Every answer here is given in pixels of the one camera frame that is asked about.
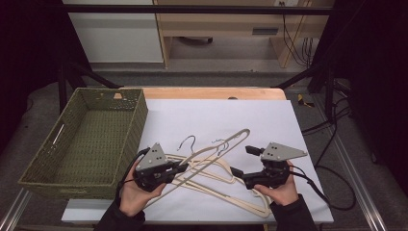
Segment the white table surface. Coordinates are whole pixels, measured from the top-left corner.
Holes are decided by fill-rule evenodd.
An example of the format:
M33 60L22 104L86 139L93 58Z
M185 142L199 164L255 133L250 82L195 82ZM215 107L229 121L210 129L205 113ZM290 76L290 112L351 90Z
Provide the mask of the white table surface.
M147 99L149 113L140 141L140 149L159 142L166 154L189 156L192 140L177 151L181 141L195 135L194 151L214 145L241 129L250 130L249 137L222 159L244 173L262 170L260 157L245 153L244 147L267 147L278 142L307 151L291 101L289 100L208 100L208 99ZM292 159L321 189L310 156ZM211 188L261 205L244 185L228 185L203 176L192 178ZM295 177L299 193L304 195L316 223L332 222L328 206L302 178ZM173 186L167 185L164 193ZM97 222L112 201L71 199L62 221L75 223ZM233 204L202 192L178 188L148 208L146 223L268 223L273 215L261 218Z

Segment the aluminum rail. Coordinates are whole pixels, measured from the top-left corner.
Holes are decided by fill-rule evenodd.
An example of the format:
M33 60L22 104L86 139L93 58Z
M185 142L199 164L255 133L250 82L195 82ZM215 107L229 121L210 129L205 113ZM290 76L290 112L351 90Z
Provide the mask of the aluminum rail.
M216 13L216 14L285 14L331 15L347 10L312 7L190 6L190 5L42 5L43 10L67 13Z
M13 231L23 214L32 193L21 189L13 205L0 222L0 231Z

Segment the floor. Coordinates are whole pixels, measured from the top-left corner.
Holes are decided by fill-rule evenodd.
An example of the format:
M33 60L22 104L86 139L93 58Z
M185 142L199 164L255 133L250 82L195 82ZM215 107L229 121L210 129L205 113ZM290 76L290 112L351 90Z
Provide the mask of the floor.
M213 43L201 40L178 38L171 50L169 67L150 64L95 65L102 76L125 86L276 86L304 69L295 62L281 69L267 39L214 38ZM285 90L302 130L325 121L321 113L324 94L309 94L305 89L308 79ZM305 102L315 107L299 105L297 97L304 96ZM335 93L335 100L344 96ZM16 181L31 161L41 142L48 135L58 118L57 86L52 84L36 90L29 97L28 112L23 116L19 128L9 146L0 155L0 218L3 218L13 204L20 187ZM338 112L346 102L339 103ZM357 204L348 211L332 209L335 221L324 224L322 230L408 230L408 199L400 190L388 168L371 161L367 147L353 117L348 114L338 121L336 138L326 151L321 164L338 172L357 192ZM334 127L305 135L311 158L315 162L328 143ZM349 169L348 158L354 166ZM350 172L358 173L350 178ZM347 183L325 170L317 169L324 192L333 204L346 207L352 203L352 194ZM66 201L45 199L32 195L26 210L17 225L18 229L36 230L22 225L53 225L68 228L61 223ZM47 230L62 230L61 227ZM91 230L81 226L77 230Z

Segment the basket handle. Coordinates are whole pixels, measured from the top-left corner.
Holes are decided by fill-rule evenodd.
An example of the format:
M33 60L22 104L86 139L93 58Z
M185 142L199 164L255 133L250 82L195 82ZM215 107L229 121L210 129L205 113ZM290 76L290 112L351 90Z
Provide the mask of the basket handle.
M87 193L87 191L86 190L80 190L80 189L61 189L60 193L83 194L83 193Z
M56 124L55 129L50 135L50 141L52 142L52 144L55 144L57 142L58 138L60 137L60 134L63 132L64 127L65 124L63 121L59 121Z

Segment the black sleeve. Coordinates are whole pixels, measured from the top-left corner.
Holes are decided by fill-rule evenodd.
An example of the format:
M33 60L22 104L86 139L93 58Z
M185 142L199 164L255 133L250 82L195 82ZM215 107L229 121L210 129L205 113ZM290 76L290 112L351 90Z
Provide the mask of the black sleeve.
M301 194L297 201L287 206L277 205L272 202L270 209L276 218L277 231L318 230Z
M140 230L144 221L143 211L129 218L119 210L117 203L113 202L102 219L99 220L94 231Z

